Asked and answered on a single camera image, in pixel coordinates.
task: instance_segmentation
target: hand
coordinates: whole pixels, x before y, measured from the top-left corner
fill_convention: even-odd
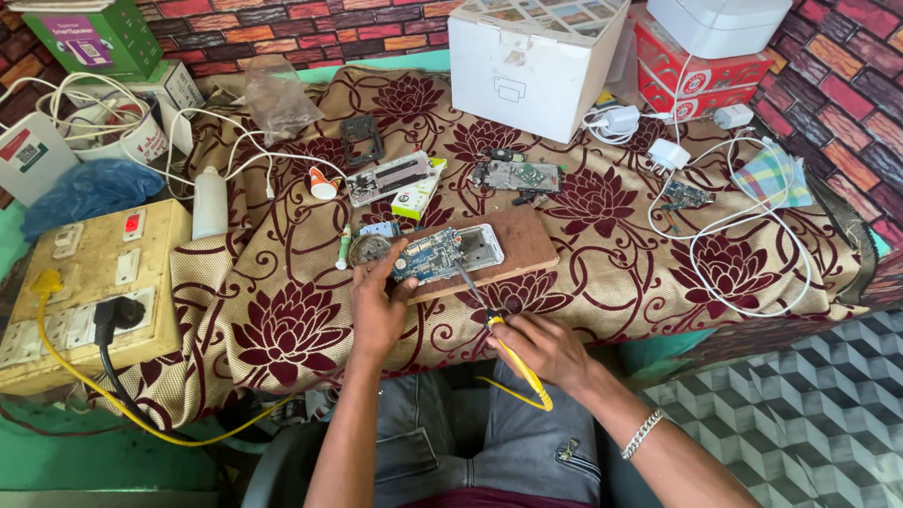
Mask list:
[[[381,260],[354,267],[351,282],[354,345],[351,353],[365,351],[363,354],[366,357],[380,364],[405,330],[407,298],[417,288],[417,279],[408,278],[395,288],[391,298],[386,293],[386,279],[405,247],[407,240],[401,239],[389,248]]]
[[[524,375],[498,343],[499,339],[537,376],[565,392],[573,395],[573,391],[585,382],[590,365],[596,362],[586,353],[567,323],[528,312],[506,317],[505,322],[505,325],[492,325],[491,332],[495,336],[486,341],[517,377],[523,378]]]

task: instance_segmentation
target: qr code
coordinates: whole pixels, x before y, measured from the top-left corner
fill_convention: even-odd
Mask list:
[[[15,158],[19,159],[19,162],[22,164],[28,164],[34,159],[35,155],[38,155],[38,149],[34,145],[26,145],[22,150],[19,150]]]
[[[94,49],[94,45],[93,45],[93,44],[79,44],[79,46],[81,47],[82,50],[85,51],[85,53],[86,53],[89,57],[92,57],[92,58],[93,58],[93,57],[96,57],[96,56],[100,56],[100,53],[98,53],[98,50]]]

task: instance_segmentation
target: jeans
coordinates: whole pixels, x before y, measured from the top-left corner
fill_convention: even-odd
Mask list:
[[[526,381],[501,361],[496,362],[493,378],[521,394],[533,393]],[[461,458],[455,456],[452,419],[442,402],[447,400],[448,389],[439,372],[382,381],[375,506],[394,508],[461,487],[487,487],[599,506],[602,472],[592,415],[555,386],[545,388],[554,403],[551,412],[491,387],[483,451],[473,458]],[[609,442],[603,449],[611,450],[617,461],[632,470],[632,474],[627,471],[615,476],[618,483],[639,483],[639,489],[627,489],[628,496],[639,492],[643,500],[615,506],[660,506],[636,470],[621,461],[617,446]],[[606,495],[606,505],[611,504],[609,499]]]

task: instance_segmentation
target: chain bracelet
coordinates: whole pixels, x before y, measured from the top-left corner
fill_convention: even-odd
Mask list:
[[[652,411],[652,416],[643,423],[642,427],[634,434],[633,439],[627,443],[627,447],[624,448],[624,451],[621,452],[621,458],[630,460],[633,454],[636,453],[637,448],[639,448],[640,443],[643,442],[643,439],[646,438],[646,435],[652,430],[652,427],[654,427],[663,416],[664,414],[662,413],[661,408],[656,408],[656,410]]]

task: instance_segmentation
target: green box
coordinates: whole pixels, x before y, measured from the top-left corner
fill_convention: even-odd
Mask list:
[[[93,13],[31,11],[22,19],[69,72],[147,81],[163,57],[135,0],[116,0]]]

